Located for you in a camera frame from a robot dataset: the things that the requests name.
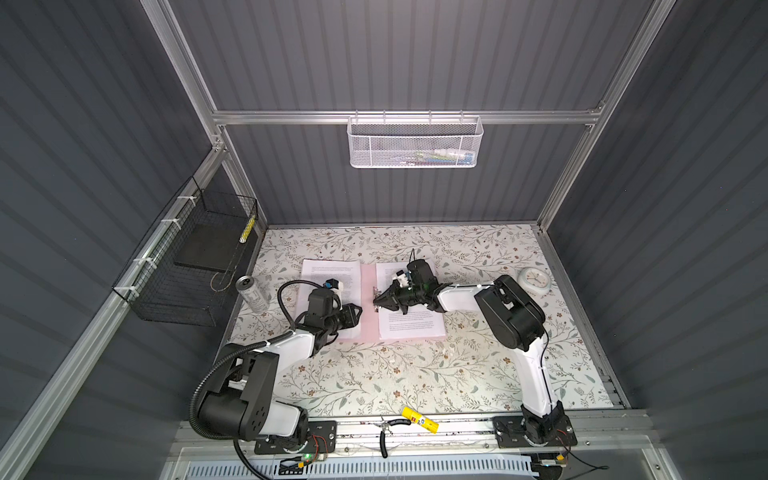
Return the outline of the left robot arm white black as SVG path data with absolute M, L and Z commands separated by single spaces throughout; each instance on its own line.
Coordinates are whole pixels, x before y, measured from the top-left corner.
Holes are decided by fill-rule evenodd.
M 248 345 L 226 345 L 195 388 L 189 423 L 198 435 L 238 441 L 271 437 L 289 447 L 307 441 L 307 410 L 276 399 L 278 375 L 332 344 L 340 331 L 358 326 L 363 308 L 342 302 L 328 282 L 304 280 L 302 283 L 313 290 L 306 310 L 293 317 L 282 294 L 286 287 L 298 283 L 289 281 L 277 291 L 288 331 Z

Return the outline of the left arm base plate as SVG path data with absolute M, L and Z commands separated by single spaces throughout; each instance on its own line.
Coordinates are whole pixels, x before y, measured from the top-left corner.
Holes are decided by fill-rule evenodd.
M 338 423 L 312 420 L 300 425 L 296 437 L 266 436 L 255 441 L 256 455 L 330 454 L 336 449 Z

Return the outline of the printed paper sheet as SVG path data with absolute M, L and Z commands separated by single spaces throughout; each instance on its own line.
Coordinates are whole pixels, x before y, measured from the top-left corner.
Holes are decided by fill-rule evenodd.
M 382 293 L 389 288 L 396 273 L 405 269 L 405 262 L 377 263 L 377 290 Z M 378 322 L 379 339 L 384 342 L 443 340 L 446 338 L 443 315 L 428 310 L 424 305 L 409 307 L 406 314 L 403 314 L 399 308 L 392 311 L 379 307 Z
M 323 285 L 328 280 L 335 280 L 337 286 L 333 287 L 342 304 L 354 304 L 362 307 L 362 277 L 361 263 L 359 261 L 332 261 L 304 259 L 301 269 L 301 279 L 309 280 Z M 307 310 L 310 292 L 315 287 L 301 284 L 297 294 L 297 303 L 294 307 L 295 318 L 298 314 Z M 354 342 L 362 337 L 362 317 L 357 326 L 343 329 L 339 332 L 338 341 L 341 343 Z

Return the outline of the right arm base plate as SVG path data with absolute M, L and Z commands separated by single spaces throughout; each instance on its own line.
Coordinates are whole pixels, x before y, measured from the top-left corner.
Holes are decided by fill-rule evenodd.
M 501 448 L 573 447 L 578 439 L 567 415 L 548 418 L 503 415 L 492 418 L 497 444 Z

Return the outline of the pink file folder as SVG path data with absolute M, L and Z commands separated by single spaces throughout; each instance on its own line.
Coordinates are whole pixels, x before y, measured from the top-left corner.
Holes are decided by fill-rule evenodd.
M 356 343 L 384 342 L 379 339 L 378 311 L 373 305 L 376 286 L 376 264 L 362 264 L 362 337 Z

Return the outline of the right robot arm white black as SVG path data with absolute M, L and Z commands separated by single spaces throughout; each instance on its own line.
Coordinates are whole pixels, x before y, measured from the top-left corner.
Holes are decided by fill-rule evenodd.
M 424 259 L 410 261 L 373 299 L 379 309 L 406 314 L 416 306 L 437 313 L 479 312 L 495 339 L 511 351 L 522 392 L 520 428 L 533 446 L 578 444 L 570 418 L 551 387 L 545 364 L 550 336 L 538 303 L 507 274 L 491 283 L 440 282 Z

